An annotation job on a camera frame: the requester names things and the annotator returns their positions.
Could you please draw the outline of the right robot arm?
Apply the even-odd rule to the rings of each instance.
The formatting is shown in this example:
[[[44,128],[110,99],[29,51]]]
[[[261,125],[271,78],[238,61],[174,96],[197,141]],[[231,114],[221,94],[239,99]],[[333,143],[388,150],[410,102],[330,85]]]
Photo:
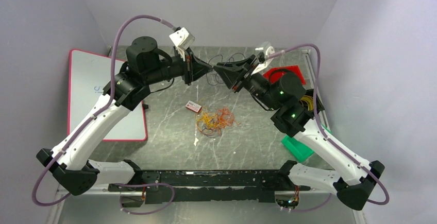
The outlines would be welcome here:
[[[371,202],[369,197],[380,183],[385,166],[352,152],[321,126],[317,111],[300,103],[306,89],[294,72],[287,72],[271,83],[255,71],[255,63],[256,57],[251,56],[218,63],[213,70],[234,93],[247,90],[259,105],[274,113],[271,120],[280,132],[311,148],[332,167],[325,170],[294,163],[278,176],[279,186],[284,190],[296,185],[321,189],[335,194],[347,207],[362,210]]]

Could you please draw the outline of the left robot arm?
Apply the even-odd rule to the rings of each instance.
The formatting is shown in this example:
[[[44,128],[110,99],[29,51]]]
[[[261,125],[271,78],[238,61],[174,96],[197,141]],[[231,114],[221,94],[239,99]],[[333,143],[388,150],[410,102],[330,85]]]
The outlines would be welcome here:
[[[81,195],[97,184],[122,184],[130,191],[142,186],[142,170],[134,162],[96,162],[90,155],[112,128],[150,95],[152,84],[176,77],[191,84],[211,72],[211,66],[193,54],[192,35],[177,31],[170,38],[173,56],[162,51],[152,37],[133,40],[126,48],[127,60],[88,116],[60,144],[37,153],[37,159],[71,195]]]

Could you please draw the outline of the small red white box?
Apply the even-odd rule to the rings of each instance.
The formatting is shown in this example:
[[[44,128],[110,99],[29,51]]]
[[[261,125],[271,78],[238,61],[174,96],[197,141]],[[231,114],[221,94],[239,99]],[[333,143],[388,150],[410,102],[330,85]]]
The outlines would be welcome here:
[[[185,107],[190,110],[193,111],[194,113],[200,113],[202,110],[202,106],[193,102],[193,101],[188,101],[185,105]]]

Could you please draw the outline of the red plastic bin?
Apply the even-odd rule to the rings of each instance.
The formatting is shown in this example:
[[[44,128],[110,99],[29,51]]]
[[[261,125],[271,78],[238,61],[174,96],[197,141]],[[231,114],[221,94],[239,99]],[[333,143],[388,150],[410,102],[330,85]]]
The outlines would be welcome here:
[[[293,73],[294,75],[296,75],[299,78],[302,85],[306,84],[306,81],[303,77],[303,74],[301,73],[301,70],[297,65],[274,67],[274,68],[271,68],[270,70],[268,70],[266,73],[264,73],[263,76],[270,83],[275,83],[286,73]]]

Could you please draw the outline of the black plastic bin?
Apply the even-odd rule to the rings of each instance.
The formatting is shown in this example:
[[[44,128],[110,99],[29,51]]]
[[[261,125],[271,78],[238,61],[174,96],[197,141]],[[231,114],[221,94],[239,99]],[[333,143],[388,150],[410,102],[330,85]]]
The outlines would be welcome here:
[[[325,111],[325,107],[320,99],[316,96],[316,102],[314,102],[314,89],[307,89],[305,95],[299,100],[299,103],[306,108],[308,111],[313,112],[314,107],[316,107],[317,113]]]

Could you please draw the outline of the green plastic bin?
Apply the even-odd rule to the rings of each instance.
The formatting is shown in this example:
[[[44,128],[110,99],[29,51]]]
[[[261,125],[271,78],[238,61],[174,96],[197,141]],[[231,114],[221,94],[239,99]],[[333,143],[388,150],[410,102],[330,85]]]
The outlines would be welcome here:
[[[302,133],[303,135],[320,135],[320,137],[326,141],[325,137],[321,134],[318,128],[316,128],[316,130],[306,129],[304,132],[299,133]],[[299,163],[305,161],[314,154],[314,151],[310,147],[296,139],[296,137],[290,137],[286,135],[281,142]]]

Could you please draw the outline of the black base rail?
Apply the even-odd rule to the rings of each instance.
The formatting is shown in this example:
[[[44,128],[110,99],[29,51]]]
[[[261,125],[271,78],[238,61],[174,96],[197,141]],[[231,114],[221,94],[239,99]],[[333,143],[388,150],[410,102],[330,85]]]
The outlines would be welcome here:
[[[146,187],[110,184],[108,191],[124,195],[144,193],[145,204],[175,202],[244,201],[274,203],[276,193],[294,192],[295,186],[279,170],[176,171],[145,170]]]

